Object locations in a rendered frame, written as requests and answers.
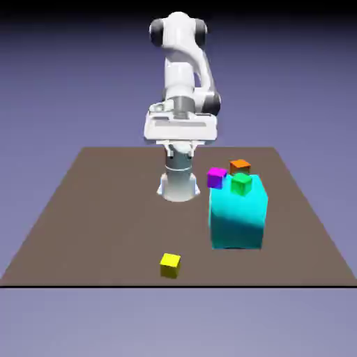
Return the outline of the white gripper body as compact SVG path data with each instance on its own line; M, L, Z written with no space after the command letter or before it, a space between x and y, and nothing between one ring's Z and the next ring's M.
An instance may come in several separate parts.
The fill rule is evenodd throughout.
M201 141L217 139L217 118L214 115L188 113L187 119L176 119L173 112L148 112L144 137L151 141Z

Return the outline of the small magenta cube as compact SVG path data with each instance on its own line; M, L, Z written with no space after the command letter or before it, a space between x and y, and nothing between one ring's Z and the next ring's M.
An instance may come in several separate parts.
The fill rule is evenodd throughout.
M219 190L222 189L226 176L226 169L221 167L211 167L207 172L207 187Z

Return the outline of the small orange cube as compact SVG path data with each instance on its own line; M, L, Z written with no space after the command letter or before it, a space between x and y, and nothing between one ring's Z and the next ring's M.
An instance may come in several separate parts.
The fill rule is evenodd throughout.
M237 173L250 173L251 164L244 159L231 160L229 162L229 174L235 175Z

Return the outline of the small green cube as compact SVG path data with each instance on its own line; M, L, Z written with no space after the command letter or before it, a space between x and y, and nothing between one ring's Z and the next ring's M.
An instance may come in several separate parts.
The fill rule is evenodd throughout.
M230 190L232 193L245 196L252 189L252 177L249 174L238 172L231 177Z

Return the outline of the small yellow cube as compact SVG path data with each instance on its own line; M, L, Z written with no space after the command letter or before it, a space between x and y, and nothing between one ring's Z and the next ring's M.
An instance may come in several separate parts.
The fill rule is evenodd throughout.
M165 278L176 279L181 267L181 256L164 253L160 260L160 275Z

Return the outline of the large cyan box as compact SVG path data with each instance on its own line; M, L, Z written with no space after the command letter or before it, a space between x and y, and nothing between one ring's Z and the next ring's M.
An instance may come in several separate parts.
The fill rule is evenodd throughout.
M252 187L245 195L231 191L232 176L221 189L211 188L208 228L214 249L260 249L263 243L268 195L260 176L251 176Z

